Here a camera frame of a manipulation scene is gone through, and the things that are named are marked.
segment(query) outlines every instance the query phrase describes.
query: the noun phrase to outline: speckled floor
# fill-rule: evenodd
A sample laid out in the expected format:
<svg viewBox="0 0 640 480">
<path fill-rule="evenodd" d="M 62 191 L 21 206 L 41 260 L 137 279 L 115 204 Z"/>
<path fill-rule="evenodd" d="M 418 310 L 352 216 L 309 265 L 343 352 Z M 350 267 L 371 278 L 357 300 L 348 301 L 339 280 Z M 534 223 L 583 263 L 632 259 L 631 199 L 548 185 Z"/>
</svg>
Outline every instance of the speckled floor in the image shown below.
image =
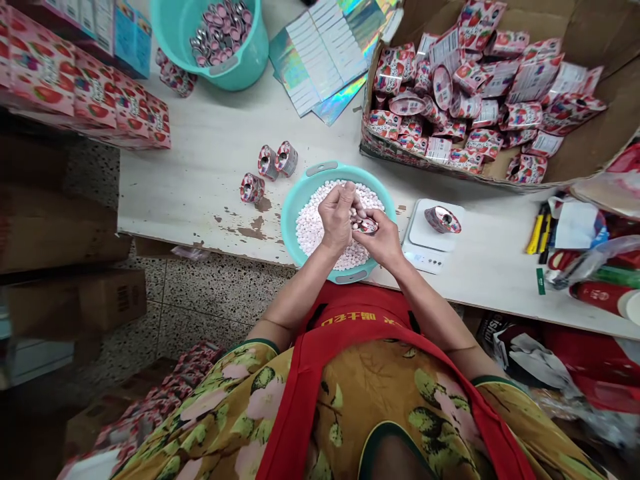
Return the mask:
<svg viewBox="0 0 640 480">
<path fill-rule="evenodd" d="M 116 209 L 119 151 L 91 141 L 72 150 L 65 190 Z M 240 342 L 295 270 L 212 253 L 205 261 L 135 256 L 116 267 L 144 268 L 146 316 L 110 332 L 98 360 L 65 367 L 12 392 L 30 411 L 86 405 L 158 357 L 178 358 L 203 338 Z"/>
</svg>

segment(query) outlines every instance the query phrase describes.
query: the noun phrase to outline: white table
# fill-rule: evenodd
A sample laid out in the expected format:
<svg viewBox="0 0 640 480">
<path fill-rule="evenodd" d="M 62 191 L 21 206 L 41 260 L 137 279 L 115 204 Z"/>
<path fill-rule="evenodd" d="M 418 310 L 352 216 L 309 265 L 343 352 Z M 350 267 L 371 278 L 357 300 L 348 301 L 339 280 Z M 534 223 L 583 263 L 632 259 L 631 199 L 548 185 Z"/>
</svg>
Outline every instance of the white table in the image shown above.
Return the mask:
<svg viewBox="0 0 640 480">
<path fill-rule="evenodd" d="M 265 0 L 270 36 L 304 9 L 299 0 Z M 271 64 L 247 91 L 228 93 L 200 80 L 178 99 L 157 75 L 145 85 L 167 102 L 173 149 L 123 151 L 118 229 L 142 237 L 293 266 L 282 242 L 279 214 L 291 186 L 311 165 L 332 159 L 365 168 L 388 188 L 401 237 L 416 199 L 464 206 L 464 232 L 440 275 L 424 273 L 445 298 L 494 311 L 640 339 L 640 327 L 574 300 L 565 292 L 538 295 L 537 255 L 524 255 L 539 204 L 549 192 L 513 195 L 494 187 L 450 179 L 358 152 L 362 92 L 332 127 L 313 114 L 298 118 Z M 258 211 L 239 198 L 242 176 L 257 172 L 260 147 L 289 140 L 300 154 L 294 176 L 267 181 L 271 208 Z M 367 280 L 397 288 L 381 267 Z"/>
</svg>

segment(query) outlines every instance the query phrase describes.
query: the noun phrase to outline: digital scale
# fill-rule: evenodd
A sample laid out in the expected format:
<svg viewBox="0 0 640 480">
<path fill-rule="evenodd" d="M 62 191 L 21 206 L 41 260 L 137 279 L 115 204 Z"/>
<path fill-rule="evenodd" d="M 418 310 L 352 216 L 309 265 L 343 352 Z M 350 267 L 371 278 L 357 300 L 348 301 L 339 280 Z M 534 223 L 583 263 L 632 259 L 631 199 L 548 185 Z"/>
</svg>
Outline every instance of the digital scale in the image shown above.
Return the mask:
<svg viewBox="0 0 640 480">
<path fill-rule="evenodd" d="M 444 207 L 458 218 L 461 225 L 464 222 L 465 209 L 460 205 L 431 199 L 420 199 L 415 203 L 411 223 L 407 227 L 405 239 L 402 242 L 402 252 L 409 262 L 418 270 L 438 275 L 444 268 L 460 233 L 440 233 L 430 226 L 425 218 L 425 210 L 432 207 Z"/>
</svg>

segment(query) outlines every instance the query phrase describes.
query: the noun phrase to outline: floral dress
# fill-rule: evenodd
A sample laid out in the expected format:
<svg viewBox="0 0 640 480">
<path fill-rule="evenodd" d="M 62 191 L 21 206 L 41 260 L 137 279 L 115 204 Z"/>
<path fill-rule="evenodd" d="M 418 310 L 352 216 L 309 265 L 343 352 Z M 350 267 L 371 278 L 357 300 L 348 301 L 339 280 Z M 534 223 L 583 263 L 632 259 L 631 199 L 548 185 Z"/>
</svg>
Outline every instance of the floral dress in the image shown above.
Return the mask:
<svg viewBox="0 0 640 480">
<path fill-rule="evenodd" d="M 254 479 L 292 352 L 280 354 L 266 340 L 234 348 L 115 479 Z M 344 350 L 323 371 L 306 478 L 372 478 L 390 438 L 411 453 L 421 478 L 495 478 L 467 396 L 454 378 L 448 366 L 397 340 Z M 473 384 L 513 431 L 537 478 L 607 478 L 514 384 L 497 377 Z"/>
</svg>

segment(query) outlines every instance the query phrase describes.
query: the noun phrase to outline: open cardboard box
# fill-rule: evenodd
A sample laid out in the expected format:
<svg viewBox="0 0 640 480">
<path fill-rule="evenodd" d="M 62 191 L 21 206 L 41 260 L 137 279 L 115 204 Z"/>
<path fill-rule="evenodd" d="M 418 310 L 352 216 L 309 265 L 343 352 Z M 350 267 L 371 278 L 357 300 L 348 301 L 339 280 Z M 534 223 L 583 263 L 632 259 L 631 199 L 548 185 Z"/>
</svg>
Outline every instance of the open cardboard box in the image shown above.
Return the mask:
<svg viewBox="0 0 640 480">
<path fill-rule="evenodd" d="M 526 30 L 531 43 L 562 37 L 565 61 L 588 68 L 605 67 L 594 96 L 606 102 L 609 109 L 565 137 L 558 153 L 549 160 L 542 184 L 505 179 L 509 161 L 520 147 L 501 151 L 494 162 L 485 164 L 482 174 L 476 175 L 432 163 L 370 131 L 367 120 L 382 42 L 374 52 L 366 84 L 360 142 L 363 154 L 527 193 L 592 177 L 624 150 L 640 125 L 640 5 L 630 0 L 503 1 L 508 6 L 498 24 L 500 30 Z M 464 4 L 464 0 L 405 0 L 404 16 L 391 46 L 407 42 L 418 45 L 423 32 L 443 34 L 455 24 Z"/>
</svg>

